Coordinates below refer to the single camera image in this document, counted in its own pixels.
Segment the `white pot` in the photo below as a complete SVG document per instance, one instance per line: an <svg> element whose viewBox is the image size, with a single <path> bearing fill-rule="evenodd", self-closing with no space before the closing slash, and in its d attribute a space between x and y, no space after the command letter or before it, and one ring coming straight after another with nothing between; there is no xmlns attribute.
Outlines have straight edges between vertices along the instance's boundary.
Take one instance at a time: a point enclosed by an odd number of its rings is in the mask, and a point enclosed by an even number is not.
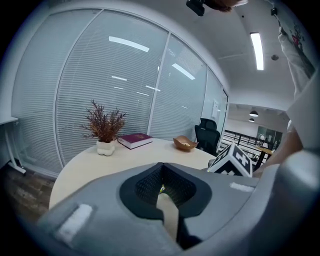
<svg viewBox="0 0 320 256"><path fill-rule="evenodd" d="M97 152L99 155L111 156L115 151L115 146L113 141L110 143L105 143L101 141L96 142Z"/></svg>

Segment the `black and white cube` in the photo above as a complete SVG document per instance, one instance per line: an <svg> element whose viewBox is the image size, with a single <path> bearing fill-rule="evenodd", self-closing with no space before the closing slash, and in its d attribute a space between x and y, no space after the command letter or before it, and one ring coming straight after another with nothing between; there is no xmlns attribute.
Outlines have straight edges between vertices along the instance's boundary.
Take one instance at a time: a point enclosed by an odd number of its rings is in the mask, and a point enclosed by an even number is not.
<svg viewBox="0 0 320 256"><path fill-rule="evenodd" d="M234 143L225 148L209 167L208 172L252 177L251 159Z"/></svg>

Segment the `potted plant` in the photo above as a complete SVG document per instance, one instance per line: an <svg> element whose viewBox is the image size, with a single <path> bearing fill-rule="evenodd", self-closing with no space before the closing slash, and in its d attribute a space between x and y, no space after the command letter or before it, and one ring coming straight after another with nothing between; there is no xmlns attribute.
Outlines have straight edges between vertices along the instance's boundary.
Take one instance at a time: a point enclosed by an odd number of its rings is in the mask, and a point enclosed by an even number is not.
<svg viewBox="0 0 320 256"><path fill-rule="evenodd" d="M119 137L119 131L125 125L125 112L118 109L105 113L105 107L91 101L93 110L87 108L85 118L88 124L81 125L83 129L90 131L89 134L83 134L85 138L98 138L96 142L97 153L99 155L111 156L115 151L112 144Z"/></svg>

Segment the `person's arm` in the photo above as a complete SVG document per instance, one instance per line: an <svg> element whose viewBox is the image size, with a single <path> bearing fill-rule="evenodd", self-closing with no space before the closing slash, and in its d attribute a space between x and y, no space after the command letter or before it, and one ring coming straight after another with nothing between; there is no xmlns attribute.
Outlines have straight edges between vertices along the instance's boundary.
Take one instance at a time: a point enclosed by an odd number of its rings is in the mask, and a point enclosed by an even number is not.
<svg viewBox="0 0 320 256"><path fill-rule="evenodd" d="M281 164L286 158L295 152L302 150L303 146L296 129L293 127L288 131L284 141L279 145L278 149L258 170L253 173L253 177L260 178L266 167Z"/></svg>

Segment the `black office chair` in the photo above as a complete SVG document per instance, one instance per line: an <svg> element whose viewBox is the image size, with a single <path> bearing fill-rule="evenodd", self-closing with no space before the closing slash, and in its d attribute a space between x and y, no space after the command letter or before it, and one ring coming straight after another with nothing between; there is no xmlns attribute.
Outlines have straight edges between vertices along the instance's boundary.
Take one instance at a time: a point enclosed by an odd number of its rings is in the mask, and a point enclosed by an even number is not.
<svg viewBox="0 0 320 256"><path fill-rule="evenodd" d="M205 128L205 129L211 129L216 131L217 130L217 123L211 119L207 119L207 118L200 118L200 124L199 126L201 128Z"/></svg>
<svg viewBox="0 0 320 256"><path fill-rule="evenodd" d="M199 142L196 148L203 148L204 152L216 157L218 155L217 146L220 139L220 132L213 129L205 129L200 127L200 125L195 125L194 130L196 141Z"/></svg>

